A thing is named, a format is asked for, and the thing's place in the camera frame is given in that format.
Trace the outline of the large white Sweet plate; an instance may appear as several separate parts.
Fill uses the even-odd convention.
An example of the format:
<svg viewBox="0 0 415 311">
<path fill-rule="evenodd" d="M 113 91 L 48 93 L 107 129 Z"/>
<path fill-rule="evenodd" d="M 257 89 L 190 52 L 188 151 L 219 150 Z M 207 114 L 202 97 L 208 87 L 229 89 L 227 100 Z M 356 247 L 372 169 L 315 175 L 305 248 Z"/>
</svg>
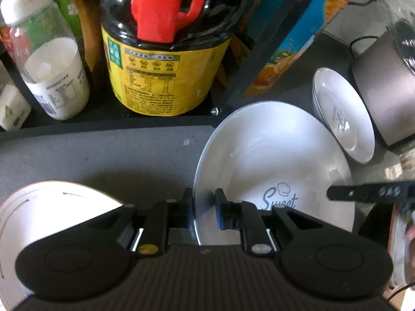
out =
<svg viewBox="0 0 415 311">
<path fill-rule="evenodd" d="M 355 205 L 326 197 L 331 185 L 350 184 L 343 151 L 315 117 L 288 103 L 246 105 L 216 127 L 200 156 L 193 182 L 196 238 L 210 246 L 240 242 L 236 231 L 217 224 L 218 188 L 229 201 L 263 211 L 283 204 L 352 231 Z"/>
</svg>

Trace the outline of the small white Bakery plate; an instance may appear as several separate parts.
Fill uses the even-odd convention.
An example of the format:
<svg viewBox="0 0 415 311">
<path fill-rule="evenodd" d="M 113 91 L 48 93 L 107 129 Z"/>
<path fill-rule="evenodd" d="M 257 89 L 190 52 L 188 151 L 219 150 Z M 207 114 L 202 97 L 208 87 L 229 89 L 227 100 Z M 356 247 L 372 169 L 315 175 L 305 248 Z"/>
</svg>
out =
<svg viewBox="0 0 415 311">
<path fill-rule="evenodd" d="M 345 153 L 360 164 L 372 160 L 374 127 L 352 84 L 328 67 L 320 67 L 312 79 L 312 101 L 317 118 L 326 125 Z"/>
</svg>

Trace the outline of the grey rice cooker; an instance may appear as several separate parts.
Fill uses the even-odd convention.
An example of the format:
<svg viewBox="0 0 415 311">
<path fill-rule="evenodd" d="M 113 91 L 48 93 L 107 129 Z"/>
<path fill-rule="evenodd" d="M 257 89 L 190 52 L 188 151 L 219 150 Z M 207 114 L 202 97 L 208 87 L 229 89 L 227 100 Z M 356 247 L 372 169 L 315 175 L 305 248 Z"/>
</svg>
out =
<svg viewBox="0 0 415 311">
<path fill-rule="evenodd" d="M 388 146 L 414 135 L 414 26 L 390 25 L 351 65 L 360 96 Z"/>
</svg>

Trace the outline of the black metal shelf rack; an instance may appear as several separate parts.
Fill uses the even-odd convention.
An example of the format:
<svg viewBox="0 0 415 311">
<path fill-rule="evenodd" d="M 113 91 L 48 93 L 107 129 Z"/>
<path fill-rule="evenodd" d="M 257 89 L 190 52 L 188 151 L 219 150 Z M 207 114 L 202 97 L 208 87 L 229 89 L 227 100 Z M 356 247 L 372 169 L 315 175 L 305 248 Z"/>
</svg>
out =
<svg viewBox="0 0 415 311">
<path fill-rule="evenodd" d="M 118 129 L 169 126 L 217 127 L 231 111 L 235 110 L 236 103 L 256 79 L 274 50 L 287 37 L 310 2 L 311 0 L 285 0 L 241 65 L 235 64 L 230 53 L 226 53 L 223 62 L 231 69 L 229 87 L 225 91 L 212 88 L 199 106 L 176 117 L 143 116 L 124 108 L 110 90 L 108 75 L 104 74 L 98 82 L 90 83 L 92 96 L 79 115 L 64 122 L 53 120 L 46 115 L 29 92 L 9 54 L 2 53 L 1 62 L 31 103 L 32 111 L 20 130 L 1 131 L 1 140 Z"/>
</svg>

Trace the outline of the dark soy sauce bottle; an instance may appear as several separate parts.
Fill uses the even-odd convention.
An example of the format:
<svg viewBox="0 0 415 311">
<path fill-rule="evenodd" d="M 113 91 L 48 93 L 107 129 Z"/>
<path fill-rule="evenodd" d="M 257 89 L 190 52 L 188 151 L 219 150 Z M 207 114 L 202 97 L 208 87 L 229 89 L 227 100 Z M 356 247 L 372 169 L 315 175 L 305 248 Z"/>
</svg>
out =
<svg viewBox="0 0 415 311">
<path fill-rule="evenodd" d="M 101 0 L 115 97 L 140 115 L 174 117 L 207 96 L 245 0 Z"/>
</svg>

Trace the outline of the small clear spice jar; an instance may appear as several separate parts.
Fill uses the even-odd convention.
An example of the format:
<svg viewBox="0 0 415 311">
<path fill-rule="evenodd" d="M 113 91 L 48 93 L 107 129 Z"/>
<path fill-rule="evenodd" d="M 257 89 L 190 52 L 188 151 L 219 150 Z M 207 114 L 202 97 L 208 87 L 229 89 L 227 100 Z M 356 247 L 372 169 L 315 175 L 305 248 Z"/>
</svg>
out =
<svg viewBox="0 0 415 311">
<path fill-rule="evenodd" d="M 21 128 L 32 110 L 1 62 L 0 125 L 5 131 Z"/>
</svg>

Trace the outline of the white cap seasoning jar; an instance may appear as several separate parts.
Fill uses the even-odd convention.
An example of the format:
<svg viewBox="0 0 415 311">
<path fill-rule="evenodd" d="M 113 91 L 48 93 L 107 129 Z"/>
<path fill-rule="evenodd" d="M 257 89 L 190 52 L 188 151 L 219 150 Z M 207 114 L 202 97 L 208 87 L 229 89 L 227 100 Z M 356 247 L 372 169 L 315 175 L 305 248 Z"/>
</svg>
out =
<svg viewBox="0 0 415 311">
<path fill-rule="evenodd" d="M 56 0 L 2 0 L 1 14 L 19 73 L 45 113 L 59 121 L 80 113 L 89 82 Z"/>
</svg>

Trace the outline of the orange juice bottle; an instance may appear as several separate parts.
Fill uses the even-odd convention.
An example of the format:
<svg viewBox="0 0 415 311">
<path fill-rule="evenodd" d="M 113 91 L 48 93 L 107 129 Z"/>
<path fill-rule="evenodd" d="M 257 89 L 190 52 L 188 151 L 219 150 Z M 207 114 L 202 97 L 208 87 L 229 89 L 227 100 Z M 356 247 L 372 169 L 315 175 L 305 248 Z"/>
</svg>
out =
<svg viewBox="0 0 415 311">
<path fill-rule="evenodd" d="M 247 36 L 247 39 L 241 37 L 240 42 L 245 46 L 255 44 L 283 2 L 284 0 L 247 0 L 238 24 L 240 36 Z M 281 44 L 274 48 L 270 59 L 244 95 L 259 96 L 268 92 L 348 2 L 349 0 L 311 0 Z"/>
</svg>

